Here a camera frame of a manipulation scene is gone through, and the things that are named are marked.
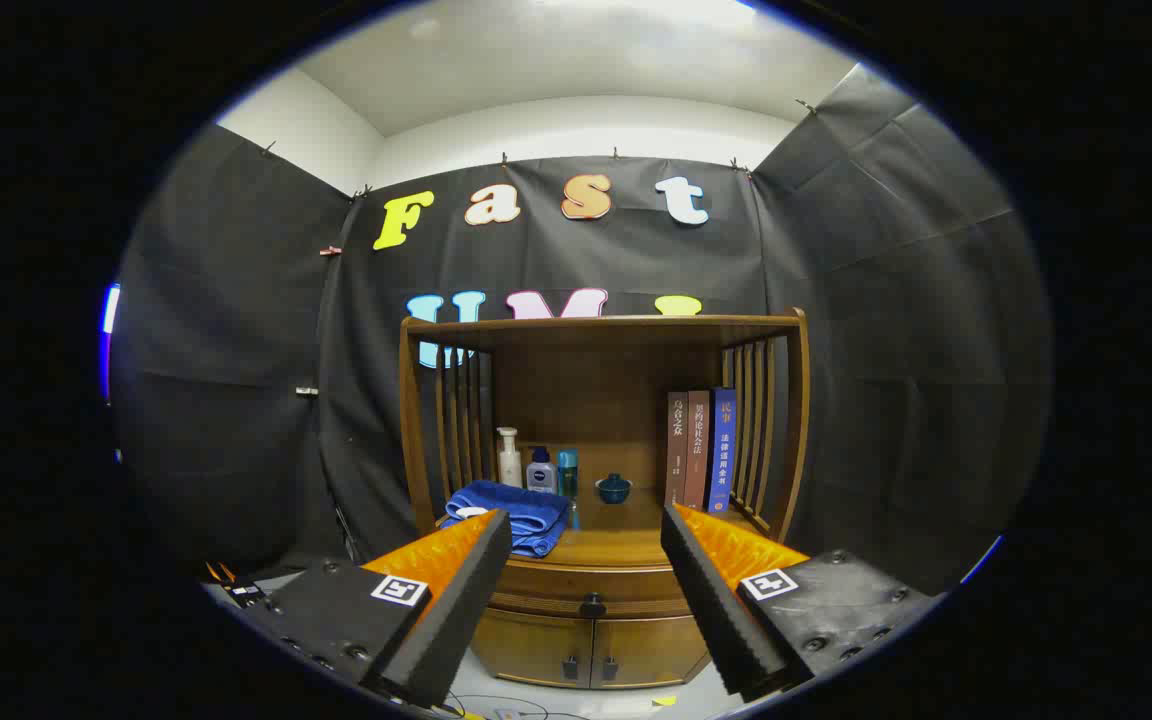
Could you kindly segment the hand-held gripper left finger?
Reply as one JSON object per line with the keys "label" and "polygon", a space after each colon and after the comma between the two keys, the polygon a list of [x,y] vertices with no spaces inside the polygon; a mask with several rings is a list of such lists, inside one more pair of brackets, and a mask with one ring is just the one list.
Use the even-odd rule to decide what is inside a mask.
{"label": "hand-held gripper left finger", "polygon": [[366,564],[324,559],[273,592],[238,578],[238,614],[329,679],[434,708],[450,692],[511,539],[508,511],[479,511]]}

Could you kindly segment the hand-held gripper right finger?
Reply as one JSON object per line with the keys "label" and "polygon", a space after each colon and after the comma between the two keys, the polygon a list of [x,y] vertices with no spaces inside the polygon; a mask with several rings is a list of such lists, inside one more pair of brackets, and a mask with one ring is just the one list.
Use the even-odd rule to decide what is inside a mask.
{"label": "hand-held gripper right finger", "polygon": [[942,601],[849,550],[806,556],[677,503],[660,546],[723,688],[745,702],[859,664]]}

